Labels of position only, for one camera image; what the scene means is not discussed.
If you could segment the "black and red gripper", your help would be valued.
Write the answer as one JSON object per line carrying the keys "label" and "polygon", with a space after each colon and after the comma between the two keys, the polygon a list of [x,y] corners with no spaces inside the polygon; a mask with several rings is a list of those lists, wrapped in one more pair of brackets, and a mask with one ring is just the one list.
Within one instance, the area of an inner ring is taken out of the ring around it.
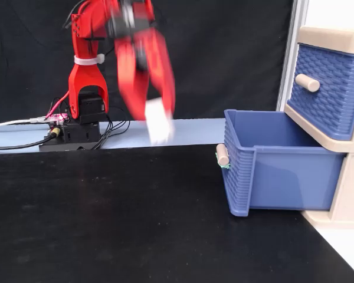
{"label": "black and red gripper", "polygon": [[[164,109],[173,113],[175,79],[165,39],[159,31],[150,28],[155,21],[152,2],[111,1],[107,9],[109,38],[132,37],[139,32],[135,36],[135,47],[129,38],[114,41],[117,85],[129,113],[135,120],[145,120],[149,83],[158,90]],[[145,71],[137,67],[136,50],[145,54]]]}

